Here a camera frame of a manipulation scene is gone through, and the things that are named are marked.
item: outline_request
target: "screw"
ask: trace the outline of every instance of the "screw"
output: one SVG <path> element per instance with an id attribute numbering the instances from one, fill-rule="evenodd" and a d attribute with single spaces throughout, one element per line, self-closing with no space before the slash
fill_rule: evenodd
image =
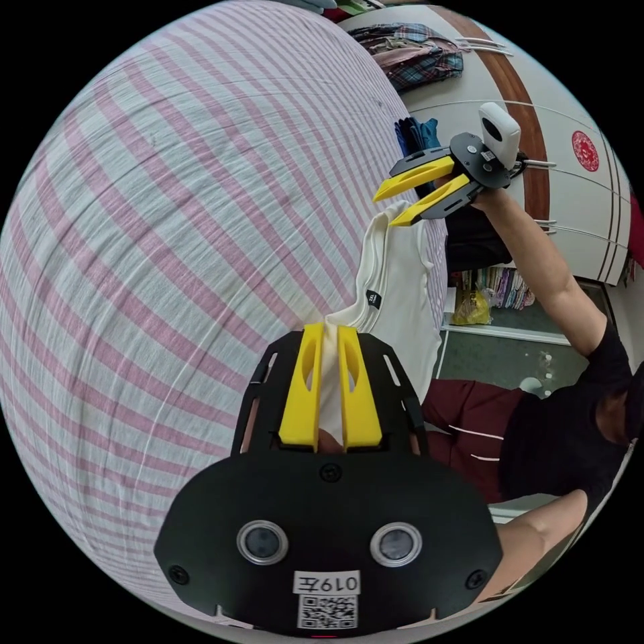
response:
<path id="1" fill-rule="evenodd" d="M 172 566 L 168 572 L 170 579 L 179 586 L 185 586 L 189 581 L 188 573 L 181 566 Z"/>
<path id="2" fill-rule="evenodd" d="M 342 468 L 335 463 L 327 463 L 320 468 L 320 477 L 326 483 L 336 483 L 342 477 Z"/>
<path id="3" fill-rule="evenodd" d="M 480 588 L 487 580 L 488 576 L 484 570 L 475 570 L 465 582 L 465 587 L 468 590 L 475 590 Z"/>

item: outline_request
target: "white tank top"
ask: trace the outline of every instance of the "white tank top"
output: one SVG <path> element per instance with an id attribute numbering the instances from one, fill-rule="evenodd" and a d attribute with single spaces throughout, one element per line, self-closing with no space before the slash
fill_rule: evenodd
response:
<path id="1" fill-rule="evenodd" d="M 411 204 L 400 201 L 375 216 L 362 242 L 356 276 L 356 301 L 325 316 L 320 427 L 342 442 L 337 327 L 371 333 L 396 352 L 422 402 L 441 338 L 431 312 L 425 222 L 412 227 L 389 223 Z"/>

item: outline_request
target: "green floor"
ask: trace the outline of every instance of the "green floor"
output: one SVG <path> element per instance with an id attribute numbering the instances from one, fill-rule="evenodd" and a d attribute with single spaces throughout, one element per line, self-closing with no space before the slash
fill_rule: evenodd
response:
<path id="1" fill-rule="evenodd" d="M 608 314 L 601 290 L 584 288 L 591 299 Z M 494 327 L 520 329 L 540 333 L 559 333 L 539 303 L 523 311 L 492 310 L 491 330 Z M 475 335 L 449 331 L 441 333 L 443 347 L 439 354 L 434 376 L 447 379 L 478 380 L 507 389 L 521 385 L 524 378 L 540 381 L 542 387 L 535 393 L 547 392 L 576 382 L 586 367 L 586 360 L 570 346 L 541 341 L 528 341 Z"/>

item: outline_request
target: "folded clothes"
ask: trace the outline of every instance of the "folded clothes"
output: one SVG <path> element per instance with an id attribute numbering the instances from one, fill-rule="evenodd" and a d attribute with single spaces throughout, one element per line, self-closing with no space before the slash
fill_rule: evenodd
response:
<path id="1" fill-rule="evenodd" d="M 447 40 L 438 32 L 420 23 L 392 22 L 389 24 L 371 25 L 370 27 L 360 27 L 352 29 L 349 35 L 355 38 L 359 43 L 374 38 L 398 38 L 410 40 L 416 43 L 423 43 L 427 40 Z M 458 46 L 448 41 L 451 46 Z"/>
<path id="2" fill-rule="evenodd" d="M 460 52 L 446 54 L 440 48 L 432 48 L 424 56 L 414 58 L 410 64 L 403 63 L 387 74 L 394 89 L 403 92 L 446 81 L 449 78 L 460 78 L 463 75 L 463 56 Z"/>
<path id="3" fill-rule="evenodd" d="M 396 130 L 396 137 L 398 138 L 398 144 L 400 146 L 400 149 L 402 150 L 402 155 L 403 156 L 408 156 L 411 154 L 407 148 L 407 142 L 405 141 L 405 137 L 403 136 L 403 131 L 400 129 L 400 122 L 394 124 L 394 129 Z"/>
<path id="4" fill-rule="evenodd" d="M 403 131 L 407 131 L 409 133 L 409 136 L 411 136 L 414 146 L 414 152 L 424 149 L 423 136 L 421 135 L 421 130 L 419 127 L 417 127 L 417 124 L 418 121 L 416 119 L 410 118 L 405 119 L 402 126 Z"/>
<path id="5" fill-rule="evenodd" d="M 422 47 L 400 47 L 373 54 L 373 59 L 378 63 L 380 69 L 387 73 L 403 62 L 408 62 L 424 55 L 425 50 Z"/>
<path id="6" fill-rule="evenodd" d="M 283 5 L 291 5 L 299 7 L 300 9 L 308 9 L 313 13 L 324 13 L 325 9 L 337 9 L 335 0 L 275 0 L 281 2 Z"/>
<path id="7" fill-rule="evenodd" d="M 423 43 L 414 42 L 413 40 L 407 40 L 406 38 L 391 38 L 384 36 L 378 36 L 376 38 L 366 38 L 365 40 L 362 40 L 360 44 L 372 56 L 398 49 L 416 49 L 419 51 L 426 49 Z"/>
<path id="8" fill-rule="evenodd" d="M 440 148 L 441 144 L 436 136 L 438 121 L 436 119 L 430 119 L 425 123 L 419 123 L 416 119 L 414 126 L 418 128 L 421 133 L 421 139 L 423 140 L 423 146 L 425 150 L 430 148 Z"/>

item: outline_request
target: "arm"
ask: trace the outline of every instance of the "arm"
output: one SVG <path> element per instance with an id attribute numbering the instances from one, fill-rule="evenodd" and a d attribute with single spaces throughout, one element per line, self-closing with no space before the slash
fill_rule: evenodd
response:
<path id="1" fill-rule="evenodd" d="M 574 490 L 498 526 L 503 559 L 476 602 L 493 597 L 527 575 L 586 515 L 586 493 Z"/>
<path id="2" fill-rule="evenodd" d="M 476 206 L 487 215 L 546 313 L 587 358 L 602 341 L 607 319 L 580 288 L 550 237 L 504 190 L 482 193 Z"/>

